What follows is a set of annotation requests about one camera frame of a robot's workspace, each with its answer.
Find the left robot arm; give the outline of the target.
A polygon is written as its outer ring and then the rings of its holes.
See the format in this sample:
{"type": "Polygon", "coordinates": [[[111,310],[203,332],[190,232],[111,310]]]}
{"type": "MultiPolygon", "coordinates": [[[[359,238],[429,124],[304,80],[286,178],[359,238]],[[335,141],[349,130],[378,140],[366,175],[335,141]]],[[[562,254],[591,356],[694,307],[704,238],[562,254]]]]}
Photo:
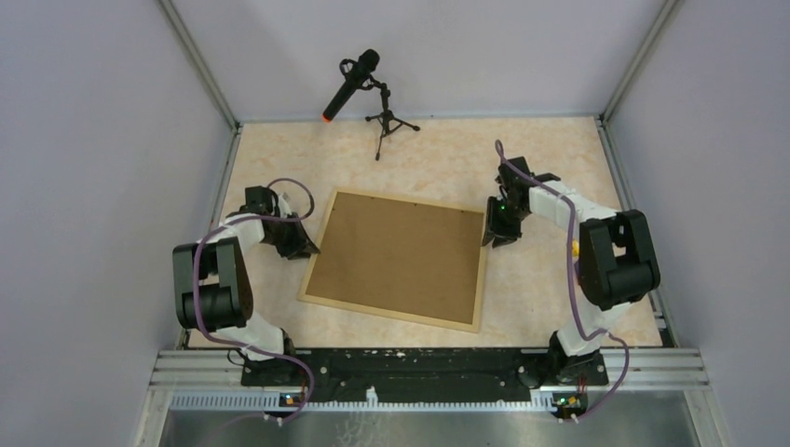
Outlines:
{"type": "Polygon", "coordinates": [[[237,349],[248,361],[263,363],[264,374],[287,385],[298,374],[298,359],[287,332],[254,309],[246,252],[273,247],[286,260],[320,252],[303,216],[271,186],[251,186],[245,201],[202,239],[172,251],[175,313],[186,330],[237,349]]]}

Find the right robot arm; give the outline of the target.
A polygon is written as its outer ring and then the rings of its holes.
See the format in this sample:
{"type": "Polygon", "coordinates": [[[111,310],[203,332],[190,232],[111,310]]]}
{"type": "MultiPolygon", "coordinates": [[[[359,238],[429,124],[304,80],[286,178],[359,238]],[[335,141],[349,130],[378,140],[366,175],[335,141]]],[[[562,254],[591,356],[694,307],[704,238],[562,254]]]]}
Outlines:
{"type": "Polygon", "coordinates": [[[536,361],[533,380],[570,384],[593,366],[620,317],[661,282],[647,216],[600,205],[552,173],[536,175],[522,157],[498,167],[498,196],[486,203],[485,246],[516,242],[522,222],[540,216],[565,230],[570,320],[536,361]]]}

